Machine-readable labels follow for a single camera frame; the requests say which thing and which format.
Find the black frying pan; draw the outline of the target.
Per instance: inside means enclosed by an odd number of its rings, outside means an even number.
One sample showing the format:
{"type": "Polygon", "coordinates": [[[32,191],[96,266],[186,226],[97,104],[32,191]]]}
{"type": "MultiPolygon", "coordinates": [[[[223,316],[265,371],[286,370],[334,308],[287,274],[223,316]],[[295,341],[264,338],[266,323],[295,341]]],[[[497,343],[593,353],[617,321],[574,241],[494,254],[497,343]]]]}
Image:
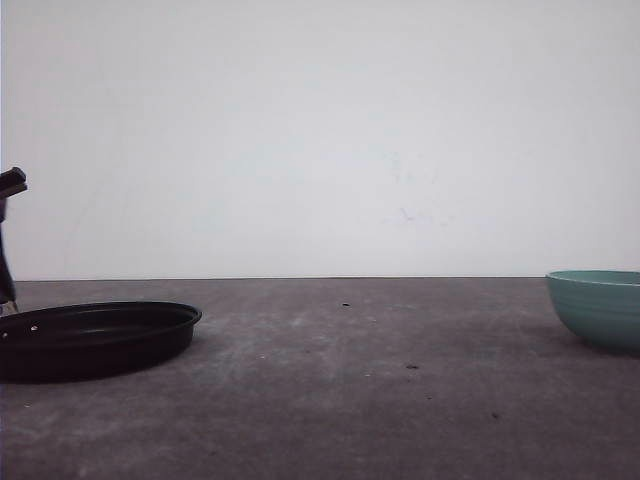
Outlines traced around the black frying pan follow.
{"type": "Polygon", "coordinates": [[[104,302],[45,308],[1,319],[1,381],[58,383],[139,371],[191,344],[202,318],[191,305],[104,302]]]}

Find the mint green bowl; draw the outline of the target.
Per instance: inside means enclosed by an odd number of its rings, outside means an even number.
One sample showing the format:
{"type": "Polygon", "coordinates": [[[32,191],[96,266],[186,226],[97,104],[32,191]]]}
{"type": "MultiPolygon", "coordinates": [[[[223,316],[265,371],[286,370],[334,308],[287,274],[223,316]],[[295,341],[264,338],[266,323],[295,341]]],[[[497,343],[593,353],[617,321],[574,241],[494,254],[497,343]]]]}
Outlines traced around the mint green bowl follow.
{"type": "Polygon", "coordinates": [[[553,309],[564,326],[592,344],[639,349],[639,273],[564,270],[545,276],[553,309]]]}

